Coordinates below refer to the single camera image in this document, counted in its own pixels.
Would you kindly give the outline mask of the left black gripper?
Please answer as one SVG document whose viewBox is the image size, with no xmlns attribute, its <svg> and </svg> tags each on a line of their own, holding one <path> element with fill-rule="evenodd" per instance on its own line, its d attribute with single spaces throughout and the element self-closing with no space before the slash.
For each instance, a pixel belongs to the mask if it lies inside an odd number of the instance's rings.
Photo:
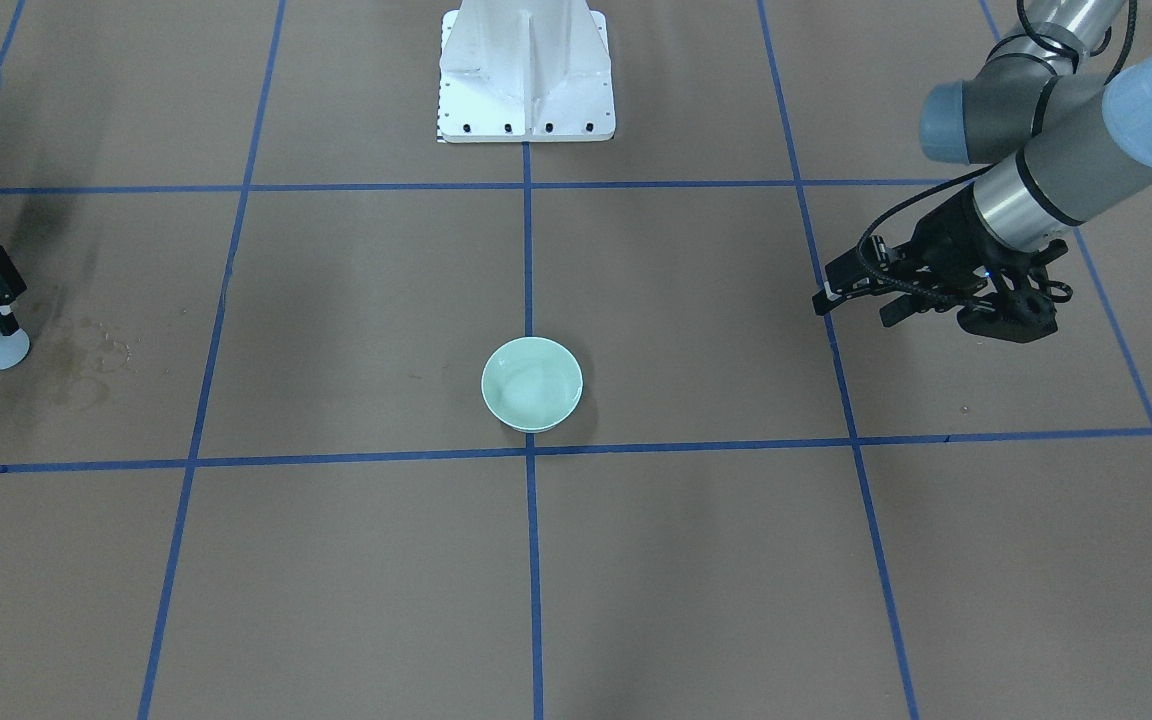
<svg viewBox="0 0 1152 720">
<path fill-rule="evenodd" d="M 923 217 L 908 242 L 888 245 L 876 233 L 878 223 L 911 205 L 904 200 L 884 211 L 852 249 L 826 265 L 812 296 L 814 314 L 895 293 L 879 309 L 882 328 L 915 314 L 955 311 L 958 327 L 980 338 L 1024 344 L 1058 332 L 1058 306 L 1071 300 L 1073 288 L 1052 279 L 1048 265 L 1068 252 L 1064 240 L 1043 243 L 1037 252 L 1011 250 L 987 232 L 972 194 L 960 190 Z"/>
</svg>

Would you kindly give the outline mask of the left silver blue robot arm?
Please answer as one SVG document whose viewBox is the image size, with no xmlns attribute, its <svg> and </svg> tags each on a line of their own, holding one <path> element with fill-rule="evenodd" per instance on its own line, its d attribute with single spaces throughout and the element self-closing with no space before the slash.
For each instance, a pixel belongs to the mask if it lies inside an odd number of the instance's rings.
<svg viewBox="0 0 1152 720">
<path fill-rule="evenodd" d="M 1152 184 L 1152 55 L 1126 65 L 1126 26 L 1114 68 L 1087 74 L 1111 24 L 1134 1 L 1018 3 L 1018 23 L 972 79 L 943 83 L 922 109 L 929 159 L 964 164 L 940 185 L 908 242 L 887 245 L 869 227 L 826 265 L 814 314 L 849 300 L 890 295 L 887 327 L 914 314 L 955 311 L 967 333 L 1014 343 L 1049 336 L 1073 296 L 1053 281 L 1064 234 Z"/>
</svg>

